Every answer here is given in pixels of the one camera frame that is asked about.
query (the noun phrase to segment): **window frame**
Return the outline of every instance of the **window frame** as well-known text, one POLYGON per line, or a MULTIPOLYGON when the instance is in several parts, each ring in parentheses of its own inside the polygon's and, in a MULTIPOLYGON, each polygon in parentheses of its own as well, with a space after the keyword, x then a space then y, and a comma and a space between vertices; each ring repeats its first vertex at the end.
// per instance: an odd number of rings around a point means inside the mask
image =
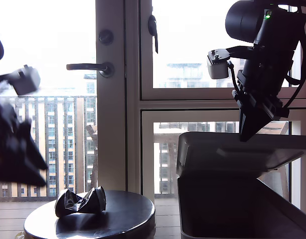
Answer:
MULTIPOLYGON (((152 0, 140 1, 140 19, 141 22, 147 22, 153 13, 152 0)), ((147 24, 140 25, 140 91, 141 100, 219 100, 232 99, 233 88, 153 88, 153 55, 156 54, 153 49, 153 38, 150 35, 147 24)), ((282 88, 278 97, 280 99, 289 99, 294 92, 295 87, 282 88)), ((297 99, 306 99, 305 87, 299 92, 297 99)))
MULTIPOLYGON (((288 119, 293 121, 293 135, 306 135, 306 110, 291 110, 288 119)), ((142 112, 142 164, 143 195, 154 201, 154 122, 231 122, 239 121, 238 110, 226 111, 143 111, 142 112)), ((306 213, 306 155, 292 163, 292 202, 306 213)))

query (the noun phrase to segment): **black round table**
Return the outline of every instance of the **black round table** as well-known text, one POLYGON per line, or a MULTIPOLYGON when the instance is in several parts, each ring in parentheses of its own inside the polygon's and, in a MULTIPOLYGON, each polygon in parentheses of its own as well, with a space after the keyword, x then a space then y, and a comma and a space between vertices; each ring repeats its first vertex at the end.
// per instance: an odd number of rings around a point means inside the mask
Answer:
POLYGON ((25 220, 25 238, 153 238, 155 207, 149 199, 124 191, 106 191, 106 199, 106 211, 101 214, 75 213, 62 218, 55 215, 55 201, 47 203, 34 210, 25 220))

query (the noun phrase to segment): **building window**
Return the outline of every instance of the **building window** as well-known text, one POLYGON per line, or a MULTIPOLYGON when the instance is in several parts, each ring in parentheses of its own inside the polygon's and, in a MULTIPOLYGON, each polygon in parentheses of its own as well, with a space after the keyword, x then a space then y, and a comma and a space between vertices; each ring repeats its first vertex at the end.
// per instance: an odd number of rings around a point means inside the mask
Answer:
POLYGON ((88 154, 88 165, 93 165, 94 163, 94 154, 88 154))
POLYGON ((223 128, 223 122, 217 122, 216 123, 216 132, 222 132, 222 128, 223 128))
POLYGON ((54 103, 48 103, 47 109, 48 109, 48 112, 54 112, 55 111, 55 104, 54 103))
POLYGON ((49 139, 49 148, 54 148, 54 146, 55 146, 55 140, 49 139))
POLYGON ((91 180, 92 169, 88 168, 87 173, 88 173, 88 180, 91 180))
POLYGON ((161 178, 168 178, 168 167, 161 167, 161 178))
POLYGON ((55 128, 48 128, 49 136, 55 136, 55 128))
POLYGON ((49 185, 55 185, 56 176, 49 176, 49 185))
POLYGON ((88 151, 94 151, 95 149, 95 143, 92 140, 87 141, 87 150, 88 151))
POLYGON ((55 173, 55 164, 49 164, 49 173, 55 173))
POLYGON ((227 123, 227 133, 234 133, 234 123, 227 123))
POLYGON ((160 150, 168 150, 168 144, 167 143, 160 143, 159 144, 160 150))
POLYGON ((49 162, 55 161, 55 152, 49 152, 49 162))
POLYGON ((188 123, 188 131, 197 131, 197 123, 188 123))
POLYGON ((73 139, 69 139, 68 143, 68 148, 73 148, 73 139))
POLYGON ((169 161, 169 154, 168 153, 161 153, 160 154, 160 163, 161 164, 168 164, 169 161))
POLYGON ((94 94, 95 93, 93 82, 87 82, 87 93, 89 93, 89 94, 94 94))
POLYGON ((48 116, 49 123, 54 123, 54 116, 48 116))
POLYGON ((72 123, 73 120, 72 120, 72 116, 68 116, 68 123, 72 123))
POLYGON ((87 123, 94 123, 94 122, 95 122, 95 113, 87 112, 87 123))
POLYGON ((169 192, 168 191, 168 182, 161 182, 161 187, 162 187, 162 189, 161 189, 162 193, 168 193, 169 192))
POLYGON ((56 196, 56 189, 55 188, 50 188, 50 197, 55 197, 56 196))
POLYGON ((73 173, 73 171, 74 171, 73 163, 69 163, 69 173, 73 173))
POLYGON ((73 152, 72 151, 69 151, 69 160, 73 160, 73 152))
POLYGON ((8 197, 8 189, 7 189, 7 188, 3 188, 3 189, 2 189, 2 196, 3 196, 4 198, 8 197))
POLYGON ((87 108, 95 108, 95 98, 87 98, 87 108))
POLYGON ((197 131, 198 132, 206 132, 206 124, 205 123, 197 123, 197 131))
POLYGON ((68 128, 68 135, 73 136, 73 128, 72 127, 68 128))
POLYGON ((72 112, 73 111, 73 104, 72 103, 67 103, 68 106, 68 112, 72 112))
POLYGON ((73 175, 69 175, 69 184, 74 184, 74 177, 73 177, 73 175))

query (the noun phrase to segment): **building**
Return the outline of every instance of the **building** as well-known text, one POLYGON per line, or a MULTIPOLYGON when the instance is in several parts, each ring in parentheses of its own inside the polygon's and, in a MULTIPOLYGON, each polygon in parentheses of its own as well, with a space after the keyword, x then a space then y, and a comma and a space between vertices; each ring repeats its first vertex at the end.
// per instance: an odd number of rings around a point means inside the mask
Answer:
POLYGON ((75 89, 54 89, 24 97, 0 97, 14 107, 20 121, 32 120, 31 136, 49 167, 40 171, 46 187, 0 182, 0 238, 14 238, 29 213, 55 200, 61 190, 82 193, 97 185, 97 141, 87 131, 97 124, 95 77, 85 75, 82 96, 75 89), (5 210, 10 208, 14 210, 9 210, 9 219, 4 220, 5 210))
MULTIPOLYGON (((153 127, 155 198, 173 198, 177 196, 176 160, 180 134, 188 131, 239 132, 239 122, 157 122, 154 123, 153 127)), ((288 134, 288 129, 288 122, 274 121, 262 128, 258 133, 288 134)), ((278 171, 286 176, 285 166, 278 169, 278 171)), ((277 189, 284 197, 288 196, 287 184, 284 184, 287 181, 286 179, 282 180, 281 188, 277 189)))

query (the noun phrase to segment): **gray trash bin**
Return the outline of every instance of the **gray trash bin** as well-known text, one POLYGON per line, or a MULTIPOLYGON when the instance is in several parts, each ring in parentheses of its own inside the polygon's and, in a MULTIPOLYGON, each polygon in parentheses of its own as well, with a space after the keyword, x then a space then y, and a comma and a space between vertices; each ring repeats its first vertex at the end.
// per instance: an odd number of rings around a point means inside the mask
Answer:
POLYGON ((257 178, 306 154, 306 136, 189 132, 179 137, 182 239, 305 238, 306 214, 257 178))

